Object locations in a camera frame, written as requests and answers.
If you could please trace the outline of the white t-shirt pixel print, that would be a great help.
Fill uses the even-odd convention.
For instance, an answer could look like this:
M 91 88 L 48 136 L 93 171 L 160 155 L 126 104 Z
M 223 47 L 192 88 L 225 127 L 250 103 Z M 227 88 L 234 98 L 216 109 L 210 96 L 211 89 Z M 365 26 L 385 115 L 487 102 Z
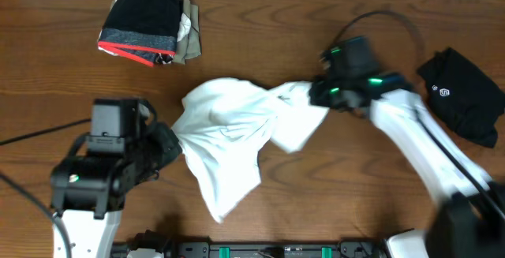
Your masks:
M 216 222 L 261 183 L 258 155 L 268 141 L 286 153 L 300 151 L 326 118 L 327 108 L 310 104 L 310 88 L 295 81 L 266 89 L 225 77 L 182 99 L 172 129 Z

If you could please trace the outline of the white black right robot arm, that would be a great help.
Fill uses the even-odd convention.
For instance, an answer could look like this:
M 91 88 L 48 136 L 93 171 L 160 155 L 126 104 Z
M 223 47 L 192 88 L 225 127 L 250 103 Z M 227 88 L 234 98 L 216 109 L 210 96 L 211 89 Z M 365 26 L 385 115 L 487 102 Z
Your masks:
M 364 110 L 410 162 L 438 207 L 427 230 L 386 239 L 389 257 L 504 256 L 504 187 L 458 148 L 401 74 L 320 77 L 309 97 L 321 107 Z

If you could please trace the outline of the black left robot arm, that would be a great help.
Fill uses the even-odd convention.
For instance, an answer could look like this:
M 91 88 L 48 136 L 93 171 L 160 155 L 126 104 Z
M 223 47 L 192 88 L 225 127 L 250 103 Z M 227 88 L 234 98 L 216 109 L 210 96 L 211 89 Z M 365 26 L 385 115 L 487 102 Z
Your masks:
M 133 245 L 115 243 L 127 192 L 159 178 L 182 152 L 146 100 L 96 99 L 91 128 L 50 175 L 55 257 L 168 257 L 151 231 Z

